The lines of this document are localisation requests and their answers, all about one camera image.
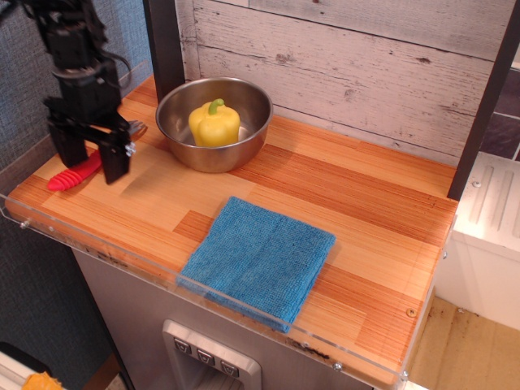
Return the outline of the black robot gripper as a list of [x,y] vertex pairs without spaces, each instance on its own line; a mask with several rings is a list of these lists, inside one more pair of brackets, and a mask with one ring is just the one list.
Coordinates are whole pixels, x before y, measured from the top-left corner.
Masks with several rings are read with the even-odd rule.
[[96,58],[79,68],[55,66],[58,97],[47,97],[48,127],[54,147],[66,167],[74,167],[88,156],[85,142],[97,144],[107,184],[129,172],[134,143],[130,125],[118,112],[122,102],[115,61]]

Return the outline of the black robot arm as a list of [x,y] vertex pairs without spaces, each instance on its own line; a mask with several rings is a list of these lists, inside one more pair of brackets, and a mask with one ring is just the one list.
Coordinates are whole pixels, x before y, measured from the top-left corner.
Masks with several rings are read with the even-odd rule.
[[22,1],[34,20],[60,96],[47,97],[48,128],[66,167],[87,159],[86,142],[97,145],[108,184],[125,176],[133,145],[130,124],[118,112],[122,102],[118,55],[104,50],[105,26],[90,1]]

